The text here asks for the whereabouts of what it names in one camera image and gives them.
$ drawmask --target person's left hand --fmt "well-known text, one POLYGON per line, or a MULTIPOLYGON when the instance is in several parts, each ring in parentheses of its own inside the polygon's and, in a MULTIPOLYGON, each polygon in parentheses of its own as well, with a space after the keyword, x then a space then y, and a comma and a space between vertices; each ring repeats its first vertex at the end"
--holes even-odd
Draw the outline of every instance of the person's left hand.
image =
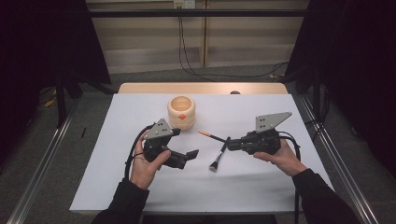
MULTIPOLYGON (((140 135, 134 149, 135 155, 143 153, 142 142, 146 134, 147 132, 140 135)), ((136 184, 141 189, 148 189, 149 185, 154 179, 155 173, 157 172, 157 170, 161 169, 163 163, 166 162, 170 156, 170 150, 165 150, 160 155, 158 155, 158 157, 152 162, 147 161, 143 154, 136 156, 134 158, 134 163, 132 166, 130 181, 136 184)))

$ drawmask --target white table surface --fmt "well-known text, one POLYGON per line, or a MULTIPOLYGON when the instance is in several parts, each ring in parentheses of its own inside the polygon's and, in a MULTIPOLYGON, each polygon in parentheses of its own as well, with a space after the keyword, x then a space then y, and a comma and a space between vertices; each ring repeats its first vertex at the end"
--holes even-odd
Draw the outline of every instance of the white table surface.
MULTIPOLYGON (((178 94, 115 94, 70 210, 81 214, 107 209, 124 175, 125 162, 139 132, 167 118, 166 106, 178 94)), ((265 214, 294 210, 290 177, 270 162, 246 152, 226 150, 216 173, 209 165, 222 143, 202 130, 232 139, 255 129, 259 115, 291 112, 276 127, 301 146, 302 162, 332 187, 299 111, 289 94, 187 94, 196 103, 194 126, 171 139, 168 146, 185 154, 199 149, 184 170, 163 166, 149 187, 145 214, 265 214)))

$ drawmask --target person's right hand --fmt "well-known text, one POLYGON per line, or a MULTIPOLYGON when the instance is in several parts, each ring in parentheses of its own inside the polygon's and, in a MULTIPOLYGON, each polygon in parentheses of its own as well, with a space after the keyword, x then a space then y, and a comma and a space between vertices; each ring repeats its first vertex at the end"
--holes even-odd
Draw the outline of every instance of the person's right hand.
POLYGON ((280 139, 280 149, 275 155, 256 152, 253 154, 253 157, 262 161, 270 161, 289 176, 297 175, 306 170, 306 167, 297 159, 285 139, 280 139))

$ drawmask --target white wall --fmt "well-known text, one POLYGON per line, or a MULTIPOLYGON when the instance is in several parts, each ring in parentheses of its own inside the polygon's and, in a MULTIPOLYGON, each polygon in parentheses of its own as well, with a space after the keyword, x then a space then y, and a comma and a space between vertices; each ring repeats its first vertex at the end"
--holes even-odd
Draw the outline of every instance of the white wall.
MULTIPOLYGON (((161 0, 87 0, 87 4, 89 9, 173 8, 173 1, 161 0)), ((308 0, 197 0, 196 8, 305 9, 307 4, 308 0)), ((178 18, 92 20, 111 74, 181 68, 178 18)), ((200 67, 288 61, 302 20, 182 18, 189 62, 200 67)))

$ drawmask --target black brush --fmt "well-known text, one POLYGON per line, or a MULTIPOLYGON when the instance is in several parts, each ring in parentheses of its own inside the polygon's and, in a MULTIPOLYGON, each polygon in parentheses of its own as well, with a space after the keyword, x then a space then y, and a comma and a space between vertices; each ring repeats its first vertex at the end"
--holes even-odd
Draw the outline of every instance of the black brush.
POLYGON ((216 172, 218 170, 218 166, 219 166, 219 161, 222 157, 222 155, 225 152, 225 149, 227 148, 227 145, 224 143, 224 145, 221 148, 221 151, 219 152, 219 155, 216 157, 216 160, 214 162, 212 162, 212 164, 210 164, 209 166, 209 170, 216 172))

